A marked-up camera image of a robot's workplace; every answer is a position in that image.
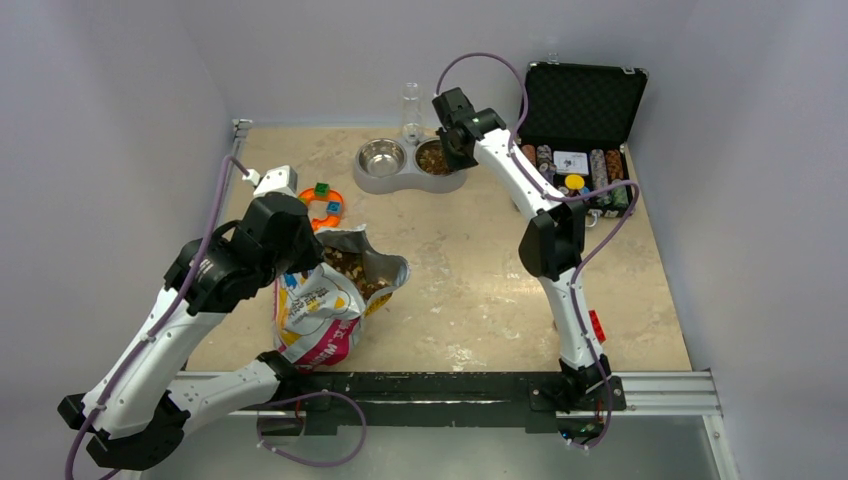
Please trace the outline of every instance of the cable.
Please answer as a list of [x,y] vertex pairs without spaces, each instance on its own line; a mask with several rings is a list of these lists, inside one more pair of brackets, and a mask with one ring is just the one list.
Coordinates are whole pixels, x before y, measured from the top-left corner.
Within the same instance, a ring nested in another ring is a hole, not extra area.
[[277,324],[277,315],[278,315],[279,309],[280,309],[280,277],[277,277],[277,278],[274,279],[273,292],[274,292],[273,293],[273,295],[274,295],[274,311],[273,311],[272,315],[274,315],[274,317],[271,319],[271,325],[276,325]]
[[242,174],[244,174],[245,177],[250,176],[250,170],[248,170],[247,167],[245,167],[244,164],[241,163],[241,160],[239,160],[235,156],[230,155],[230,161],[233,163],[233,165],[236,166],[236,168],[239,169],[239,171],[241,171]]
[[256,422],[256,437],[259,438],[259,443],[256,445],[256,448],[263,447],[263,448],[265,448],[265,450],[268,450],[271,453],[275,453],[275,454],[277,454],[277,455],[279,455],[283,458],[287,458],[287,459],[289,459],[293,462],[297,462],[297,463],[300,463],[301,465],[306,465],[308,467],[332,468],[332,467],[338,467],[339,465],[342,465],[342,464],[347,463],[350,460],[352,460],[353,457],[355,457],[359,453],[359,451],[362,450],[362,446],[365,445],[365,437],[368,433],[368,426],[365,424],[365,412],[363,412],[362,408],[359,405],[357,405],[356,402],[353,401],[351,398],[346,397],[346,396],[344,396],[340,393],[336,393],[336,392],[321,391],[321,392],[315,392],[315,393],[307,393],[306,395],[300,395],[298,397],[292,397],[292,398],[288,398],[286,400],[280,400],[280,401],[277,401],[277,402],[269,402],[269,403],[266,403],[265,406],[267,406],[267,407],[281,407],[281,406],[287,405],[289,403],[300,402],[301,400],[308,400],[310,398],[322,397],[322,396],[336,397],[336,398],[340,398],[340,399],[344,400],[345,402],[349,403],[350,406],[352,406],[353,409],[356,411],[356,414],[359,415],[359,420],[360,420],[360,422],[362,422],[362,435],[359,436],[359,443],[356,444],[356,447],[354,447],[353,451],[351,451],[349,454],[342,457],[341,459],[334,460],[332,462],[317,462],[317,461],[314,461],[314,460],[307,460],[305,458],[301,458],[301,457],[298,457],[296,455],[292,455],[291,453],[284,452],[283,450],[280,450],[277,447],[274,447],[272,445],[268,445],[265,442],[265,437],[262,436],[262,429],[260,428],[258,421]]
[[[115,373],[112,375],[112,378],[106,383],[103,387],[103,391],[100,393],[100,396],[97,397],[97,402],[88,416],[83,421],[82,426],[80,426],[77,431],[76,436],[74,436],[74,441],[71,443],[71,449],[68,452],[68,457],[65,459],[65,480],[73,480],[74,478],[74,461],[76,460],[77,452],[79,451],[80,445],[82,444],[82,440],[85,437],[86,432],[88,432],[89,427],[94,423],[97,419],[97,416],[100,414],[101,410],[106,409],[106,401],[109,399],[112,394],[112,390],[115,389],[115,385],[123,378],[127,369],[129,369],[130,365],[138,358],[139,354],[141,354],[142,350],[147,346],[147,344],[152,341],[159,331],[162,330],[162,327],[168,323],[168,320],[171,319],[171,315],[177,310],[177,307],[180,303],[185,299],[186,294],[188,293],[189,288],[191,288],[192,283],[194,282],[194,278],[197,276],[197,270],[200,268],[201,259],[206,256],[206,251],[209,248],[209,243],[212,240],[212,232],[215,230],[215,223],[218,217],[218,212],[221,210],[221,204],[224,200],[224,187],[227,180],[227,167],[228,164],[232,162],[239,170],[246,171],[244,165],[241,165],[241,162],[238,161],[234,156],[227,155],[221,161],[221,169],[218,173],[218,183],[215,188],[215,198],[212,202],[212,209],[209,212],[209,219],[206,222],[206,228],[203,233],[203,239],[200,241],[200,247],[197,249],[197,254],[195,254],[196,261],[192,262],[191,268],[186,275],[185,280],[183,280],[183,284],[180,286],[179,291],[177,292],[177,296],[171,302],[171,305],[168,306],[168,309],[165,310],[165,313],[156,321],[155,324],[147,331],[146,338],[143,340],[139,340],[138,343],[130,350],[130,353],[124,358],[118,368],[115,369]],[[119,470],[112,470],[100,480],[108,480],[114,477]]]
[[300,418],[300,400],[294,405],[294,418],[303,426],[303,419]]
[[[455,60],[453,60],[451,63],[449,63],[448,66],[445,67],[444,71],[442,71],[442,74],[439,76],[439,81],[436,83],[436,95],[440,93],[442,88],[442,81],[444,81],[448,71],[460,61],[472,57],[487,57],[499,61],[507,68],[509,68],[513,76],[515,76],[515,79],[518,81],[518,85],[521,88],[522,98],[521,114],[518,116],[518,121],[515,124],[515,128],[513,128],[513,130],[510,131],[509,134],[509,156],[510,158],[512,158],[513,163],[515,163],[515,166],[518,167],[518,170],[524,175],[524,178],[526,178],[530,182],[530,184],[533,185],[533,187],[542,195],[542,197],[556,202],[582,202],[585,200],[589,200],[592,197],[602,195],[618,187],[630,186],[633,188],[633,201],[631,201],[630,205],[628,205],[625,209],[624,215],[621,216],[621,219],[618,221],[618,223],[615,224],[613,229],[610,230],[610,233],[607,234],[607,236],[601,241],[601,243],[599,243],[598,246],[596,246],[591,252],[589,252],[589,254],[586,255],[585,258],[583,258],[583,261],[580,262],[580,264],[577,265],[577,267],[574,269],[574,274],[571,276],[571,285],[572,288],[574,288],[574,285],[576,285],[577,282],[577,278],[580,276],[580,272],[583,271],[583,268],[586,266],[586,264],[589,263],[589,261],[592,260],[592,258],[594,258],[595,255],[597,255],[598,252],[600,252],[601,249],[604,248],[610,242],[610,240],[612,240],[612,238],[618,233],[618,231],[621,230],[621,227],[624,226],[624,222],[627,221],[627,219],[633,213],[633,208],[636,206],[636,202],[639,199],[639,185],[637,185],[636,182],[632,180],[624,180],[621,182],[617,182],[615,185],[608,185],[604,188],[589,192],[585,195],[578,195],[575,197],[566,197],[564,195],[551,194],[547,192],[545,190],[545,187],[539,182],[537,182],[532,175],[530,175],[530,172],[524,166],[524,162],[520,161],[515,154],[515,135],[518,132],[519,127],[521,127],[521,124],[524,123],[524,119],[527,118],[527,112],[530,108],[530,101],[527,95],[527,88],[524,86],[524,82],[521,79],[521,74],[518,73],[518,70],[516,70],[515,67],[512,66],[512,64],[510,64],[503,57],[495,55],[493,53],[472,52],[466,53],[465,55],[461,55]],[[583,448],[590,449],[598,446],[601,443],[601,441],[607,434],[607,429],[609,429],[609,425],[612,420],[613,408],[612,386],[609,383],[609,378],[607,378],[607,372],[604,370],[603,365],[601,365],[600,356],[598,355],[598,352],[595,351],[595,346],[589,339],[589,330],[586,328],[586,322],[583,319],[583,315],[580,313],[580,307],[577,304],[577,297],[575,295],[571,296],[571,303],[574,306],[574,313],[576,314],[577,323],[580,326],[580,331],[583,334],[583,338],[586,340],[586,345],[589,347],[589,353],[592,355],[592,360],[594,360],[595,366],[598,368],[598,373],[600,373],[601,377],[604,379],[604,388],[606,388],[607,391],[607,415],[606,420],[604,421],[604,426],[601,429],[601,433],[598,434],[597,438],[595,438],[593,442],[582,445]]]

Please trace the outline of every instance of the poker chip case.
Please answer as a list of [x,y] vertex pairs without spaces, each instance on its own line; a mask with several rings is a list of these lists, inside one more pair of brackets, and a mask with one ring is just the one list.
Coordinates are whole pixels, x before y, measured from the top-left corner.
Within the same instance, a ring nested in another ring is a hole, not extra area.
[[[552,158],[547,157],[586,155],[586,164],[577,162],[580,165],[573,171],[557,169],[555,174],[543,173],[555,187],[564,184],[567,173],[583,176],[590,190],[604,185],[604,181],[629,179],[624,145],[647,83],[648,72],[641,68],[531,63],[524,81],[529,109],[518,130],[519,144],[522,149],[530,145],[536,149],[547,147],[540,153],[542,161],[551,164],[544,167],[537,164],[540,171],[556,168]],[[611,162],[606,168],[599,168],[596,162],[599,149],[603,150],[606,162]],[[630,187],[621,187],[614,193],[619,194],[618,203],[614,203],[612,195],[596,197],[590,202],[589,213],[606,217],[623,215],[633,200],[633,192]]]

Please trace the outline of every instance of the wooden floor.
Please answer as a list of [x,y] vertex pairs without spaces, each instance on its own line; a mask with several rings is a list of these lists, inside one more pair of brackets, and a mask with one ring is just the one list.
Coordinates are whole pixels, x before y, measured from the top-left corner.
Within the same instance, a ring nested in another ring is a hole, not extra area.
[[[361,342],[335,369],[557,370],[547,300],[518,259],[526,222],[489,171],[470,169],[465,185],[445,195],[370,195],[357,188],[351,171],[358,148],[396,133],[256,128],[242,156],[260,173],[293,166],[301,190],[329,183],[347,202],[341,227],[367,224],[377,250],[410,263],[409,283],[368,317]],[[240,218],[250,199],[250,188],[234,181],[224,218]],[[587,230],[587,252],[615,221],[602,219]],[[644,204],[584,272],[588,305],[606,331],[614,370],[691,368]],[[242,302],[194,352],[189,369],[233,370],[272,348],[272,309],[270,288]]]

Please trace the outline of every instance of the green cube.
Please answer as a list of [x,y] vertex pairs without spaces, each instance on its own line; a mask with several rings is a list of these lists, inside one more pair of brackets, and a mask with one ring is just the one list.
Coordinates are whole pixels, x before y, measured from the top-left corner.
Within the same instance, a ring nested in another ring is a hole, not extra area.
[[330,185],[327,183],[316,183],[315,184],[315,198],[320,198],[321,200],[326,199],[330,195]]

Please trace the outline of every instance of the orange dog toy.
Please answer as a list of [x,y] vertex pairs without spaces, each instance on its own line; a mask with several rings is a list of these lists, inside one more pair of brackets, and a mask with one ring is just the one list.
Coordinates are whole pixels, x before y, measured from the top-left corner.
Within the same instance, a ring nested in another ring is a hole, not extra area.
[[327,216],[324,218],[312,219],[312,230],[318,230],[321,227],[338,227],[342,221],[342,212],[344,211],[344,198],[335,190],[330,190],[330,186],[326,183],[319,183],[315,188],[307,188],[298,195],[300,201],[309,206],[314,200],[327,202]]

